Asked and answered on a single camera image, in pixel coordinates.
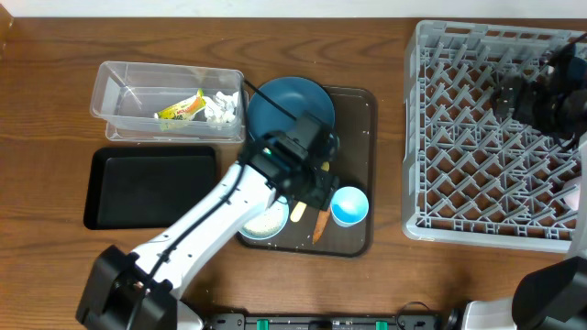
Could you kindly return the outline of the light blue cup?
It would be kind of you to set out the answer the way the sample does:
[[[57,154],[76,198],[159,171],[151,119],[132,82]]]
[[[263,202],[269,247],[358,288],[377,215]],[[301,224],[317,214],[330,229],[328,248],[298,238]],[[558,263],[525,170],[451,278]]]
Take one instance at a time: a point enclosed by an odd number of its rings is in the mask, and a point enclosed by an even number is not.
[[[366,194],[359,188],[347,186],[338,189],[330,202],[330,213],[342,227],[351,227],[362,222],[370,211]]]

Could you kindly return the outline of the pink cup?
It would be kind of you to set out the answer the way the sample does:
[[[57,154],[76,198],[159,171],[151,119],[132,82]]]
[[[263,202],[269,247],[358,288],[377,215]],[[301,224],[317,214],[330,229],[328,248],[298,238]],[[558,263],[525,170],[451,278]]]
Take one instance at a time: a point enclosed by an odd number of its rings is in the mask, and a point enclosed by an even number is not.
[[[567,181],[564,189],[572,188],[571,192],[568,192],[564,197],[563,201],[573,211],[578,211],[580,206],[580,195],[581,195],[581,176],[573,178]]]

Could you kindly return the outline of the white tissue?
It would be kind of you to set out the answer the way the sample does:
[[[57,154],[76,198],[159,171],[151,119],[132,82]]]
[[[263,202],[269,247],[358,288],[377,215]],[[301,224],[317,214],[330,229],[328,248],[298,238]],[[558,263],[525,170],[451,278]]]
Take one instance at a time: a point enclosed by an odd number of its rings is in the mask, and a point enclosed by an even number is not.
[[[236,118],[238,92],[224,94],[217,92],[212,97],[204,96],[205,119],[212,124],[230,124]]]

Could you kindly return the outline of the yellow green snack wrapper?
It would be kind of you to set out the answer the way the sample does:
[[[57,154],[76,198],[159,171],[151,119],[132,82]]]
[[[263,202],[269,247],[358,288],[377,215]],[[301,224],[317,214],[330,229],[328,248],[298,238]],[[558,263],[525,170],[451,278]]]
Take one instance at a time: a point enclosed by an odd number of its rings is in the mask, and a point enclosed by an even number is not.
[[[190,121],[204,108],[205,100],[203,91],[198,89],[193,96],[156,112],[153,117],[155,119]]]

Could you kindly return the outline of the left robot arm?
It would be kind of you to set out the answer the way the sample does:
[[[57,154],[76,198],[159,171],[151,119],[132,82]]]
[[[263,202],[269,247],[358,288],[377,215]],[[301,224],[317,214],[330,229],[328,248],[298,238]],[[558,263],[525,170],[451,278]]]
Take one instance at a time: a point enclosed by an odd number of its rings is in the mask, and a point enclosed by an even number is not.
[[[244,145],[219,184],[174,225],[126,254],[95,260],[76,320],[87,329],[201,329],[182,297],[205,263],[281,196],[326,209],[337,176],[322,170],[339,147],[333,133],[273,131]]]

